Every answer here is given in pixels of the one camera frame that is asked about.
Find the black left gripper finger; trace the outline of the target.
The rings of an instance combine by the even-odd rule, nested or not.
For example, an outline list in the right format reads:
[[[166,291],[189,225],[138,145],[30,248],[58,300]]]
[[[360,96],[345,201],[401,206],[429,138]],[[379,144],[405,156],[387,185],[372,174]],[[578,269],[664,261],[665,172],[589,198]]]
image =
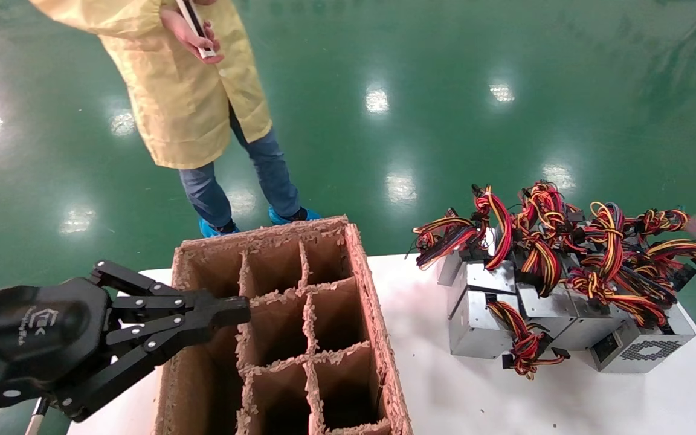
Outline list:
[[[251,319],[246,297],[215,297],[207,290],[182,292],[108,260],[97,262],[91,283],[123,292],[112,309],[127,324],[188,314],[209,325],[245,324]]]

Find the bare person hand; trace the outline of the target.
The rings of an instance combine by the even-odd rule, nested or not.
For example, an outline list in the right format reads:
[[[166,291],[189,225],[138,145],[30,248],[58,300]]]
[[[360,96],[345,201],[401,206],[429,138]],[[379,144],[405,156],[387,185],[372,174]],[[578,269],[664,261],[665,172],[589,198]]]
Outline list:
[[[220,49],[220,44],[216,39],[216,35],[213,31],[213,23],[210,21],[205,21],[202,27],[204,28],[204,34],[207,37],[201,37],[196,35],[196,33],[191,30],[186,18],[181,14],[181,12],[176,7],[164,6],[160,11],[160,19],[162,20],[163,27],[169,30],[185,47],[189,52],[191,52],[194,57],[205,64],[215,64],[220,63],[224,56],[218,53]],[[203,58],[199,49],[213,50],[216,55],[213,57]]]

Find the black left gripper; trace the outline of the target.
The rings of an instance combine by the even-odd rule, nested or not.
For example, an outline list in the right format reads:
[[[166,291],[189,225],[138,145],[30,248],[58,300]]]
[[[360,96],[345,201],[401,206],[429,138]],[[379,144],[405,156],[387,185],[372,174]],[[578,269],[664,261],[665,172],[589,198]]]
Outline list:
[[[53,394],[53,407],[81,423],[182,349],[223,327],[202,315],[140,336],[123,350],[102,339],[111,298],[85,278],[0,289],[0,408]]]

